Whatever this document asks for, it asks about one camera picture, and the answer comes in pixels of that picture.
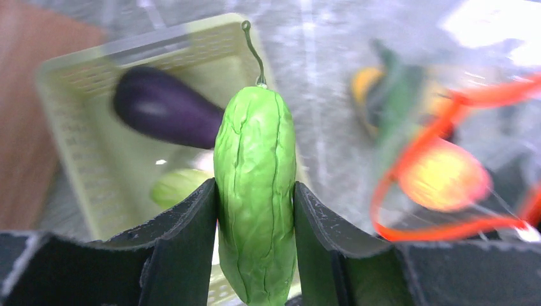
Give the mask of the orange red peach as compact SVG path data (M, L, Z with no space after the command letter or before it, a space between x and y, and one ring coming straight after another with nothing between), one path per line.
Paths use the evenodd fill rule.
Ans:
M487 198L493 183L472 154L438 138L399 176L399 186L429 210L457 212Z

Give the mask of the green cucumber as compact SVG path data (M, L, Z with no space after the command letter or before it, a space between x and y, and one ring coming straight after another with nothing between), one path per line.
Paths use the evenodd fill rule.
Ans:
M373 138L379 140L410 111L426 74L422 66L404 61L381 40L373 40L372 47L381 60L383 74L369 86L365 110L367 123L374 128Z

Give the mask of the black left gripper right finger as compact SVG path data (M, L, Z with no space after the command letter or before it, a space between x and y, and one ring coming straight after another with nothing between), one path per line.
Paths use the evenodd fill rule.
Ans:
M390 243L294 191L303 305L539 305L540 245Z

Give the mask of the light green bitter gourd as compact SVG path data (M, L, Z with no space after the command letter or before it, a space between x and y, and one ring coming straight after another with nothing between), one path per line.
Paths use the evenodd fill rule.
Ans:
M227 104L214 146L219 262L247 305L284 305L296 265L295 128L264 74Z

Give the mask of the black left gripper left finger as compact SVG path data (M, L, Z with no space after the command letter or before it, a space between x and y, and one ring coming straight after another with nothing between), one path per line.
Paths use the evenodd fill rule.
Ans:
M205 305L216 230L206 180L154 219L110 240L1 232L2 305Z

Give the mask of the clear zip bag orange zipper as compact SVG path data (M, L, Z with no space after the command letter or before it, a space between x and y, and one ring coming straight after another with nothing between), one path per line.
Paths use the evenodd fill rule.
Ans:
M540 2L375 1L352 94L386 240L540 241Z

